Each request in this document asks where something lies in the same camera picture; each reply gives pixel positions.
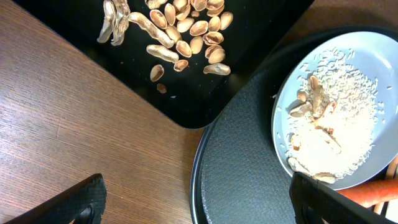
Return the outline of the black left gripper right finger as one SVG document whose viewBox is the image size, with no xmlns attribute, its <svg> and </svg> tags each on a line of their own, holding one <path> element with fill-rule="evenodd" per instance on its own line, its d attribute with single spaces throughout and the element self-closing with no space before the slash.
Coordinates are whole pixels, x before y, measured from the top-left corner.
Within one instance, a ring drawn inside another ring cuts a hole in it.
<svg viewBox="0 0 398 224">
<path fill-rule="evenodd" d="M 289 194 L 298 224 L 394 223 L 303 173 L 293 174 Z"/>
</svg>

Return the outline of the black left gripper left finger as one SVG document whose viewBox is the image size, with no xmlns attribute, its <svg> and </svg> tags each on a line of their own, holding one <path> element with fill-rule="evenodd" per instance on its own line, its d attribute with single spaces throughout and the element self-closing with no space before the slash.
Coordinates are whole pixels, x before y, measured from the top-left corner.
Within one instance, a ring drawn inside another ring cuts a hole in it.
<svg viewBox="0 0 398 224">
<path fill-rule="evenodd" d="M 106 208 L 106 197 L 103 176 L 100 173 L 93 174 L 6 224 L 100 224 Z"/>
</svg>

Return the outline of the orange carrot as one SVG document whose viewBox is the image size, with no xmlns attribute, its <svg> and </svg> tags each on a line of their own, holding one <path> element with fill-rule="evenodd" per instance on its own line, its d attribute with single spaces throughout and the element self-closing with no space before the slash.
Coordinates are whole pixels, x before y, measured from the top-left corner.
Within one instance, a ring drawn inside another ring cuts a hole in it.
<svg viewBox="0 0 398 224">
<path fill-rule="evenodd" d="M 380 180 L 366 182 L 360 185 L 357 185 L 352 188 L 338 190 L 338 193 L 345 196 L 346 198 L 360 204 L 365 208 L 372 207 L 373 205 L 377 204 L 376 197 L 377 197 L 377 186 Z M 394 184 L 396 187 L 396 192 L 392 195 L 391 200 L 397 199 L 397 182 Z"/>
</svg>

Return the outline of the white plastic fork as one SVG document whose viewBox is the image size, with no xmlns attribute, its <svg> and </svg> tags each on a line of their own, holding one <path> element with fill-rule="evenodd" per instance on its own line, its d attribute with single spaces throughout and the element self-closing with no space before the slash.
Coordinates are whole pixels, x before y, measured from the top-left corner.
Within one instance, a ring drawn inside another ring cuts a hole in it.
<svg viewBox="0 0 398 224">
<path fill-rule="evenodd" d="M 394 223 L 398 223 L 398 199 L 388 202 L 385 218 Z"/>
</svg>

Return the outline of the pile of white rice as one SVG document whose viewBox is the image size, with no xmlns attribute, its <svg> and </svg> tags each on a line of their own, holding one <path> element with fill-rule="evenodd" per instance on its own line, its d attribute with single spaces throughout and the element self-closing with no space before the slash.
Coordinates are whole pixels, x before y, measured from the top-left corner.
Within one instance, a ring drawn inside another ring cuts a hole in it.
<svg viewBox="0 0 398 224">
<path fill-rule="evenodd" d="M 308 77 L 301 79 L 298 91 L 294 94 L 298 103 L 291 109 L 303 103 L 297 99 L 299 92 L 309 93 L 309 78 L 312 75 L 317 77 L 324 88 L 323 104 L 326 106 L 331 101 L 336 103 L 335 112 L 325 124 L 333 129 L 332 136 L 342 151 L 326 161 L 333 164 L 327 167 L 336 172 L 339 181 L 354 174 L 370 155 L 377 117 L 375 94 L 377 82 L 348 64 L 347 56 L 342 51 L 326 50 L 322 54 L 324 59 L 309 72 Z M 304 124 L 303 121 L 290 117 L 291 109 L 288 110 L 290 137 Z M 287 159 L 292 154 L 290 137 L 287 144 Z"/>
</svg>

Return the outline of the grey plate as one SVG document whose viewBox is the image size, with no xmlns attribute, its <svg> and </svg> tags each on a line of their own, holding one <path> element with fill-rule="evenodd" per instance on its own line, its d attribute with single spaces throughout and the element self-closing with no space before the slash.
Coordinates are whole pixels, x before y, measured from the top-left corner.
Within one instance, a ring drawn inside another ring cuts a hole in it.
<svg viewBox="0 0 398 224">
<path fill-rule="evenodd" d="M 382 171 L 397 155 L 397 34 L 388 30 L 345 31 L 317 34 L 304 43 L 282 50 L 292 59 L 282 66 L 286 78 L 276 96 L 272 112 L 272 140 L 279 161 L 288 175 L 288 110 L 297 105 L 294 94 L 302 78 L 308 77 L 326 50 L 340 50 L 348 64 L 377 82 L 377 117 L 373 129 L 372 149 L 365 163 L 354 174 L 331 184 L 341 190 L 361 184 Z"/>
</svg>

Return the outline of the peanut shells pile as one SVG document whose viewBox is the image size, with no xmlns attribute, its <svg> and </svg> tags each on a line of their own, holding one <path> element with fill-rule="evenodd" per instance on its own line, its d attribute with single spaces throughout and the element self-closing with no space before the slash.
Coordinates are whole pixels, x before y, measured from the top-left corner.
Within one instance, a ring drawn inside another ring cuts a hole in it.
<svg viewBox="0 0 398 224">
<path fill-rule="evenodd" d="M 223 0 L 153 0 L 145 1 L 145 5 L 150 10 L 148 16 L 132 12 L 126 0 L 104 0 L 104 20 L 97 42 L 121 45 L 130 23 L 134 23 L 158 42 L 148 45 L 147 53 L 172 63 L 174 71 L 188 68 L 188 59 L 206 46 L 208 65 L 203 72 L 221 76 L 231 73 L 223 63 L 226 51 L 221 43 L 222 31 L 231 25 L 234 16 L 225 11 Z"/>
</svg>

